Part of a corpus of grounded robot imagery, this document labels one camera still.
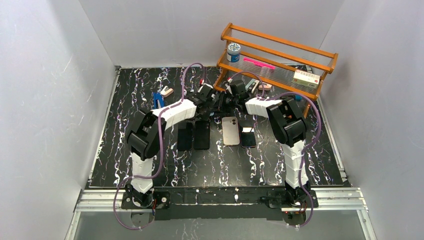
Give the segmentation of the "beige pink phone case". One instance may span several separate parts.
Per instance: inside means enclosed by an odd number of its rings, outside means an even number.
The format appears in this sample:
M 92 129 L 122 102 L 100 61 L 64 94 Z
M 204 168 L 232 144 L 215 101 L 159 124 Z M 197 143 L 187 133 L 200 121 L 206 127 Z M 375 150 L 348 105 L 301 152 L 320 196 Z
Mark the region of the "beige pink phone case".
M 222 118 L 223 144 L 226 146 L 237 146 L 240 144 L 238 120 L 234 116 Z

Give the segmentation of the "black smartphone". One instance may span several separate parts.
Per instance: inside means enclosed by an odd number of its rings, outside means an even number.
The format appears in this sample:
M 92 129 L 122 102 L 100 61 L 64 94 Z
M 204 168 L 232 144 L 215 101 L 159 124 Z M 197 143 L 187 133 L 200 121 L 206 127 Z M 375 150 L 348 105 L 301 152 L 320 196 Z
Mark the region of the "black smartphone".
M 177 132 L 177 150 L 190 151 L 193 144 L 193 123 L 180 122 Z

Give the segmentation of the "phone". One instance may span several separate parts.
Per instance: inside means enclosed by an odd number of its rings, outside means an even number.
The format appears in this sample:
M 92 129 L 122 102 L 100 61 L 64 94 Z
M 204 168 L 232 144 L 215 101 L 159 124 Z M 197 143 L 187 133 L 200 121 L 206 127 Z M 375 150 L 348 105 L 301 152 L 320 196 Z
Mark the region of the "phone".
M 210 122 L 198 120 L 194 124 L 193 148 L 208 150 L 210 148 Z

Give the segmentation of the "purple edged smartphone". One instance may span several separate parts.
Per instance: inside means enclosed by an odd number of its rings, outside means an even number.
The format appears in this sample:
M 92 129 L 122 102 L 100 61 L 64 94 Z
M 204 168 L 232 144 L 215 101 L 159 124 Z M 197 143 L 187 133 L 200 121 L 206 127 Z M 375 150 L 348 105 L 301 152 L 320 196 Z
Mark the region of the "purple edged smartphone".
M 257 146 L 253 127 L 240 126 L 239 136 L 240 136 L 240 145 L 242 148 L 255 148 Z

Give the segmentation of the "black arm mounting base bar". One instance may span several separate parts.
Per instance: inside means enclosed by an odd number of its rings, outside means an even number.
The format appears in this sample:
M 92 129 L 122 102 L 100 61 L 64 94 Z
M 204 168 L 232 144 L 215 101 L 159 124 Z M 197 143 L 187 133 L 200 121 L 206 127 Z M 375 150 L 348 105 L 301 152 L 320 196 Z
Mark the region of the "black arm mounting base bar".
M 283 186 L 161 187 L 165 206 L 155 213 L 158 221 L 181 219 L 281 220 L 284 213 L 301 211 Z

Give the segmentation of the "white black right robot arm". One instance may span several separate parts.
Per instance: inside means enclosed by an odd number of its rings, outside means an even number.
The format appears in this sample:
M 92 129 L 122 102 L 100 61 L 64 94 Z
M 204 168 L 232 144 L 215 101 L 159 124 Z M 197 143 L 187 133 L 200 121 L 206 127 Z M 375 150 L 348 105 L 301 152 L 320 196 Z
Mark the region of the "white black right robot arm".
M 225 107 L 237 108 L 246 115 L 261 116 L 269 120 L 274 137 L 282 147 L 286 165 L 285 202 L 303 204 L 306 200 L 311 201 L 311 184 L 306 174 L 304 153 L 316 140 L 306 144 L 308 126 L 296 103 L 296 97 L 305 99 L 317 111 L 313 101 L 292 91 L 273 97 L 252 97 L 241 80 L 229 79 L 226 90 L 222 98 Z

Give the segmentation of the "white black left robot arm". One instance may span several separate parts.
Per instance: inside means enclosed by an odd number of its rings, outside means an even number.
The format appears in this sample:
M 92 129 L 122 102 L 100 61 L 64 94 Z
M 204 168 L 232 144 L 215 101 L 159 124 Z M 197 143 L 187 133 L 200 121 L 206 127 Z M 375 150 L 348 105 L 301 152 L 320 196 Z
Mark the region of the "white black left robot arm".
M 222 100 L 223 95 L 207 84 L 168 106 L 135 114 L 125 136 L 132 159 L 132 176 L 123 182 L 126 201 L 141 208 L 153 204 L 153 179 L 163 167 L 166 130 L 186 120 L 207 120 L 220 109 Z

